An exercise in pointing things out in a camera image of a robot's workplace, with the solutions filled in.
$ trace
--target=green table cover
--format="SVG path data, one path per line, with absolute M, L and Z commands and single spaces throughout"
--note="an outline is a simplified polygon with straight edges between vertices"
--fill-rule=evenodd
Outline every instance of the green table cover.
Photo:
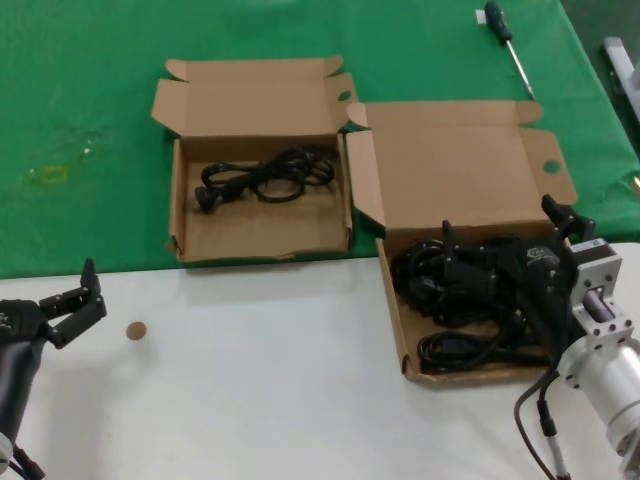
M 526 99 L 482 0 L 4 0 L 0 277 L 178 267 L 171 143 L 149 113 L 168 58 L 342 54 L 362 101 Z M 557 0 L 504 0 L 577 208 L 640 238 L 638 161 Z M 374 254 L 356 216 L 353 256 Z

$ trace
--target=black power cord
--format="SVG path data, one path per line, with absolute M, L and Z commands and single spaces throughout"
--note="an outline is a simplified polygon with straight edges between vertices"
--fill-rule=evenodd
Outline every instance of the black power cord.
M 459 258 L 487 271 L 495 268 L 497 248 L 510 238 L 498 238 L 487 245 L 457 252 Z M 546 366 L 548 358 L 521 351 L 537 345 L 524 319 L 516 313 L 513 295 L 498 289 L 483 295 L 452 281 L 444 274 L 443 244 L 437 240 L 420 242 L 397 255 L 391 262 L 394 289 L 422 316 L 454 330 L 470 324 L 494 322 L 493 336 L 446 331 L 428 335 L 418 343 L 421 369 L 425 373 L 472 370 L 483 363 L 504 362 L 525 366 Z
M 45 478 L 46 475 L 40 466 L 17 445 L 13 448 L 13 459 L 15 462 L 9 462 L 9 468 L 23 480 L 43 480 Z
M 331 147 L 308 145 L 287 150 L 269 162 L 255 165 L 214 163 L 202 170 L 202 183 L 195 197 L 202 211 L 212 210 L 216 203 L 231 202 L 246 189 L 267 203 L 291 202 L 304 194 L 307 186 L 328 185 L 335 178 L 334 161 L 338 152 Z M 237 173 L 227 178 L 214 178 L 224 173 Z M 289 184 L 287 193 L 270 192 L 271 181 Z
M 571 335 L 571 327 L 570 327 L 569 321 L 572 318 L 572 313 L 571 313 L 571 306 L 568 302 L 568 299 L 569 299 L 569 294 L 565 293 L 564 303 L 566 304 L 566 308 L 564 311 L 564 319 L 563 319 L 564 328 L 561 332 L 561 335 L 560 335 L 561 338 L 559 339 L 559 342 L 557 344 L 556 351 L 550 352 L 551 365 L 546 370 L 544 375 L 540 377 L 540 379 L 536 383 L 534 383 L 530 388 L 528 388 L 520 396 L 520 398 L 518 398 L 513 408 L 513 416 L 515 418 L 518 431 L 522 436 L 522 440 L 524 441 L 533 459 L 536 461 L 540 469 L 543 471 L 543 473 L 546 475 L 546 477 L 549 480 L 571 480 L 571 475 L 569 474 L 569 472 L 566 470 L 564 466 L 562 453 L 560 451 L 560 447 L 556 440 L 556 435 L 558 432 L 555 426 L 555 422 L 553 421 L 553 417 L 551 416 L 551 413 L 549 411 L 549 407 L 547 405 L 547 400 L 546 400 L 547 390 L 549 386 L 559 377 L 559 374 L 557 371 L 558 364 L 560 363 L 560 358 L 562 357 L 562 353 L 564 352 L 564 350 L 567 347 L 567 344 L 569 343 L 569 338 Z M 549 446 L 552 450 L 552 455 L 554 457 L 556 469 L 560 470 L 557 472 L 556 476 L 554 476 L 553 473 L 551 473 L 551 470 L 549 470 L 549 468 L 545 465 L 542 458 L 540 458 L 540 455 L 538 455 L 538 453 L 536 452 L 535 448 L 533 447 L 533 444 L 531 443 L 531 440 L 529 439 L 529 435 L 527 435 L 524 425 L 522 424 L 522 419 L 520 417 L 520 409 L 522 408 L 522 405 L 527 399 L 529 399 L 538 390 L 540 390 L 540 395 L 538 397 L 538 402 L 537 402 L 538 414 L 540 416 L 540 427 L 542 429 L 543 435 L 549 441 Z

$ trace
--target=screwdriver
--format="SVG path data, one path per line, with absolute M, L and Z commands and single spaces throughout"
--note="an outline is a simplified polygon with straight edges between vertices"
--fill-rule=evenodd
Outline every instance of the screwdriver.
M 513 58 L 513 61 L 516 62 L 516 67 L 518 67 L 520 76 L 522 77 L 522 80 L 527 87 L 529 95 L 531 95 L 531 100 L 534 100 L 533 88 L 531 88 L 531 84 L 529 83 L 527 74 L 524 73 L 524 68 L 522 68 L 520 60 L 518 60 L 518 55 L 516 55 L 516 51 L 513 49 L 513 45 L 511 45 L 513 34 L 507 26 L 507 21 L 504 19 L 504 12 L 502 11 L 502 8 L 500 8 L 500 5 L 498 5 L 498 2 L 489 0 L 484 6 L 484 15 L 487 19 L 487 25 L 491 30 L 493 30 L 493 33 L 496 34 L 496 37 L 498 37 L 500 45 L 506 45 L 507 47 L 509 47 L 511 57 Z

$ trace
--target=cardboard box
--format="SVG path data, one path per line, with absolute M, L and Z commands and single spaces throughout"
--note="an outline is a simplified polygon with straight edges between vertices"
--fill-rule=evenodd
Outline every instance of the cardboard box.
M 351 207 L 342 135 L 346 107 L 357 101 L 341 57 L 301 60 L 169 60 L 177 80 L 158 83 L 152 116 L 177 133 L 170 236 L 179 260 L 283 258 L 345 252 Z M 194 189 L 214 162 L 269 161 L 292 147 L 328 145 L 340 152 L 336 180 L 308 187 L 297 200 L 259 201 L 245 193 L 211 213 L 196 208 Z
M 494 364 L 471 372 L 421 373 L 418 341 L 443 329 L 396 295 L 389 262 L 420 240 L 441 238 L 445 219 L 466 242 L 549 231 L 542 195 L 566 204 L 577 195 L 555 135 L 523 126 L 539 120 L 542 108 L 512 101 L 353 103 L 348 114 L 369 129 L 347 135 L 353 199 L 385 228 L 378 252 L 402 372 L 410 379 L 446 382 L 539 371 Z

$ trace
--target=screwdriver handle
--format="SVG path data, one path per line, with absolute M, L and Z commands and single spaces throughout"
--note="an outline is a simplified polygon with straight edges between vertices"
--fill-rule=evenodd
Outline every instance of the screwdriver handle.
M 500 8 L 500 5 L 498 5 L 498 2 L 489 0 L 484 6 L 484 15 L 487 19 L 487 25 L 493 30 L 496 37 L 498 37 L 500 45 L 506 45 L 507 42 L 511 41 L 513 34 L 507 26 L 507 21 L 504 19 L 504 12 L 502 8 Z

